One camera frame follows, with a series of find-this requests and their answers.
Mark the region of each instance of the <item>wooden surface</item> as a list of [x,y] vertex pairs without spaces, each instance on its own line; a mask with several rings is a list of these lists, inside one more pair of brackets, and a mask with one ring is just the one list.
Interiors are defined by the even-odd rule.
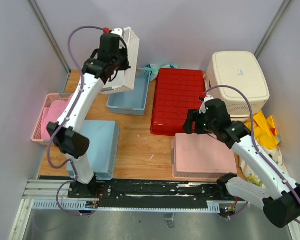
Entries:
[[[79,72],[72,71],[66,86],[66,93],[75,92],[79,78]],[[104,94],[96,97],[86,116],[87,120],[116,121],[120,126],[114,178],[180,179],[172,176],[171,140],[173,137],[150,133],[155,86],[156,81],[150,82],[144,116],[111,113],[106,106],[108,95]],[[66,157],[60,153],[58,148],[52,146],[51,159],[54,164],[60,165],[66,160]],[[68,173],[65,166],[61,169],[52,168],[47,161],[47,155],[45,155],[39,175],[68,176]],[[238,176],[245,179],[239,167]]]

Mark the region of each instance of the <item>gray wall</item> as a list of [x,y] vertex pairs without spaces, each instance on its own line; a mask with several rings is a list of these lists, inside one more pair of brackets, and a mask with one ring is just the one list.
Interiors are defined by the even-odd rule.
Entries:
[[0,240],[43,158],[45,148],[31,135],[45,96],[66,79],[27,1],[0,0]]
[[[69,65],[71,31],[83,25],[132,27],[140,38],[138,66],[178,64],[206,70],[213,53],[255,52],[283,0],[36,0]],[[100,32],[73,38],[80,64],[99,46]]]
[[258,58],[270,91],[264,111],[274,115],[283,161],[300,182],[300,0],[283,17]]

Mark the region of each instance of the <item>yellow cloth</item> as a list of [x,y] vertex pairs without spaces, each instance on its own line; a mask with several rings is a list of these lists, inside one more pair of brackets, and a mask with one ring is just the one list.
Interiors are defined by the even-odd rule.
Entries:
[[[272,150],[278,147],[278,140],[275,138],[277,135],[277,130],[274,122],[274,118],[272,116],[266,119],[265,115],[262,111],[253,116],[254,121],[254,137],[257,142],[265,147],[266,149]],[[245,125],[248,129],[251,130],[251,119],[249,119]]]

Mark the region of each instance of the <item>red box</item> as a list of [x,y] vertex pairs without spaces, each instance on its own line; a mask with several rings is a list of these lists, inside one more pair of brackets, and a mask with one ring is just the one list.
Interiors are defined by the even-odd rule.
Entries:
[[156,80],[151,133],[175,136],[184,133],[188,110],[199,109],[205,91],[204,73],[199,70],[161,68]]

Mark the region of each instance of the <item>metal floor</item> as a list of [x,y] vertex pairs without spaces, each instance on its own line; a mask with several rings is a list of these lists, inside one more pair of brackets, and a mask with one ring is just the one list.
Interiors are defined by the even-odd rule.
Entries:
[[276,228],[254,206],[231,221],[216,213],[175,213],[174,221],[166,221],[162,212],[97,211],[89,217],[76,217],[60,210],[33,210],[23,239],[292,240],[287,227]]

